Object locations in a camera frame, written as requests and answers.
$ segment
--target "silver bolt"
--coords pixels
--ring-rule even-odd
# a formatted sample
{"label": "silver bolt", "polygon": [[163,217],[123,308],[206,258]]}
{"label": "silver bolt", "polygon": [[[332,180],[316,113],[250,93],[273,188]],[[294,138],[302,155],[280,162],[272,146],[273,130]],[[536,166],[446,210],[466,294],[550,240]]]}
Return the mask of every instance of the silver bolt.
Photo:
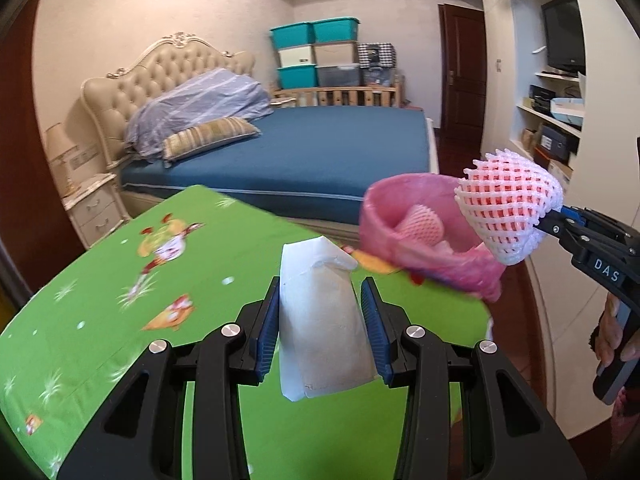
{"label": "silver bolt", "polygon": [[229,323],[222,327],[222,335],[226,337],[233,337],[240,333],[240,327],[235,323]]}
{"label": "silver bolt", "polygon": [[414,339],[420,339],[426,334],[426,330],[419,325],[411,325],[406,329],[406,334]]}
{"label": "silver bolt", "polygon": [[481,351],[483,351],[485,354],[495,354],[498,351],[498,345],[493,341],[489,341],[488,339],[481,341],[479,346]]}
{"label": "silver bolt", "polygon": [[152,354],[159,354],[166,350],[166,341],[164,339],[156,339],[149,345],[149,351]]}

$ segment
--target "person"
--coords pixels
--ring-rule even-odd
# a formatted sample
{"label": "person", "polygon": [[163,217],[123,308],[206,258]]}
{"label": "person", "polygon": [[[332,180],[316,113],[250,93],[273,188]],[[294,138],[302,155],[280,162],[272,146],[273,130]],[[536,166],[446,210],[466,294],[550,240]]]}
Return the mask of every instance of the person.
{"label": "person", "polygon": [[[614,351],[622,342],[622,327],[616,316],[620,300],[609,293],[600,323],[591,335],[591,349],[605,366],[613,362]],[[631,361],[640,358],[640,330],[636,332],[622,349],[620,358]],[[640,419],[640,367],[631,373],[625,386],[620,390],[611,415],[611,451],[615,452],[628,437]]]}

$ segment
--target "blue mattress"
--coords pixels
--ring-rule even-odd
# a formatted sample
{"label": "blue mattress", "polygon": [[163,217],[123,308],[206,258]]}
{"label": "blue mattress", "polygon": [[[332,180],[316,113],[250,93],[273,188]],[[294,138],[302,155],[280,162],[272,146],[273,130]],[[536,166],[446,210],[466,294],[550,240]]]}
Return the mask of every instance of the blue mattress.
{"label": "blue mattress", "polygon": [[417,110],[282,108],[254,124],[261,136],[170,168],[135,161],[122,170],[122,185],[167,198],[203,184],[279,216],[357,224],[371,184],[429,171],[428,134]]}

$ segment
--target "green tablecloth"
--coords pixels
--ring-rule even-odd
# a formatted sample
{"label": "green tablecloth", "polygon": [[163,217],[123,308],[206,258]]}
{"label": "green tablecloth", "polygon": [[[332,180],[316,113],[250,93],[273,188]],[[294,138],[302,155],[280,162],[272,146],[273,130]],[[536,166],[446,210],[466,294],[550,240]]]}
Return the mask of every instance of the green tablecloth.
{"label": "green tablecloth", "polygon": [[[164,251],[164,260],[154,256],[176,234],[177,252]],[[151,341],[186,344],[234,320],[245,303],[264,297],[279,272],[282,245],[314,236],[196,186],[123,226],[56,276],[0,335],[0,410],[38,466],[55,477],[96,409]],[[353,273],[356,290],[371,274]],[[480,301],[430,283],[416,286],[404,272],[374,277],[385,301],[403,306],[413,322],[444,340],[471,346],[484,337],[488,314]],[[130,294],[136,283],[137,293]],[[184,295],[183,308],[166,309]],[[241,387],[252,479],[388,480],[405,400],[404,388],[389,390],[377,380],[290,402],[280,393],[276,355],[259,388]],[[456,413],[455,387],[451,404]],[[186,424],[185,479],[191,477],[190,440]]]}

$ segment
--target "foam fruit net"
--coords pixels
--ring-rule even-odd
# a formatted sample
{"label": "foam fruit net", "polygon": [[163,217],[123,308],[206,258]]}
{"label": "foam fruit net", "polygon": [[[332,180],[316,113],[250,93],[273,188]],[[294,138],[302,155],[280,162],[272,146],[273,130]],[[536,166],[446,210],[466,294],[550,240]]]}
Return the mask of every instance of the foam fruit net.
{"label": "foam fruit net", "polygon": [[411,206],[407,215],[396,226],[396,232],[434,246],[444,238],[444,225],[442,220],[433,211],[422,204]]}
{"label": "foam fruit net", "polygon": [[562,188],[547,171],[510,150],[488,153],[486,159],[465,170],[456,201],[496,260],[514,265],[545,237],[535,226],[552,209],[560,211]]}

